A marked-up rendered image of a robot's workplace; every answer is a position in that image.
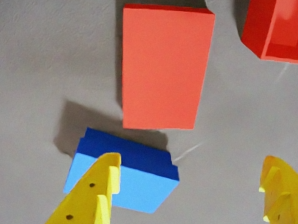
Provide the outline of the red open box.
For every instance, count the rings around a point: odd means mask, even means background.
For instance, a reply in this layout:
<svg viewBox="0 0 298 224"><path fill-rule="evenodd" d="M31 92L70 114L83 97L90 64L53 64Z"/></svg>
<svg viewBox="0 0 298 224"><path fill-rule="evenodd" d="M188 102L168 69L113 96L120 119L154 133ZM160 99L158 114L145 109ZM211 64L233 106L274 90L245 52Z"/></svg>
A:
<svg viewBox="0 0 298 224"><path fill-rule="evenodd" d="M298 0L250 0L241 42L260 59L298 64Z"/></svg>

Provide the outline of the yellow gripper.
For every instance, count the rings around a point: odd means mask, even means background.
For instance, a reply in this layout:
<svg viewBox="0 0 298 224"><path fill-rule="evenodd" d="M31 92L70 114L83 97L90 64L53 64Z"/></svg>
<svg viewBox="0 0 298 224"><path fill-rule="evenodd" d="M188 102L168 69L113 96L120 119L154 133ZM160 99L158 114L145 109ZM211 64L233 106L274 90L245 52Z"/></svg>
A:
<svg viewBox="0 0 298 224"><path fill-rule="evenodd" d="M119 193L120 165L119 153L99 157L45 224L110 224L112 193ZM267 156L259 190L265 192L264 221L298 224L298 173L288 163Z"/></svg>

